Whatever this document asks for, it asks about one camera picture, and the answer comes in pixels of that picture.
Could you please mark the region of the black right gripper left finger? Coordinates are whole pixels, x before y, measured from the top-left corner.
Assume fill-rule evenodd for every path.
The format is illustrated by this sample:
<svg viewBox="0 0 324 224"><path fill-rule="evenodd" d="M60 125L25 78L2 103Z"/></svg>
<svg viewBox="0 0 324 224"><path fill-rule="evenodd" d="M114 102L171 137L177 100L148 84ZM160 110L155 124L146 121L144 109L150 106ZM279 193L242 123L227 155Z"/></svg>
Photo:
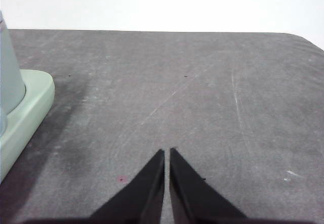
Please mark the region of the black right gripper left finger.
<svg viewBox="0 0 324 224"><path fill-rule="evenodd" d="M91 219L100 221L160 221L165 190L165 152L158 150L122 190Z"/></svg>

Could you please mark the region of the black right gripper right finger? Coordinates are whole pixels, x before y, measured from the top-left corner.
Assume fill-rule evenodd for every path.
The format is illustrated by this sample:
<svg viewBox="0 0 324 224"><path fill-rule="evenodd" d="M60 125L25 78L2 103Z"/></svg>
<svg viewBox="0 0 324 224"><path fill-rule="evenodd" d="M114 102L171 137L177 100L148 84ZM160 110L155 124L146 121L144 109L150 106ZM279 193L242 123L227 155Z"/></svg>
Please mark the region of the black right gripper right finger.
<svg viewBox="0 0 324 224"><path fill-rule="evenodd" d="M175 221L248 219L209 186L175 148L170 149L170 195Z"/></svg>

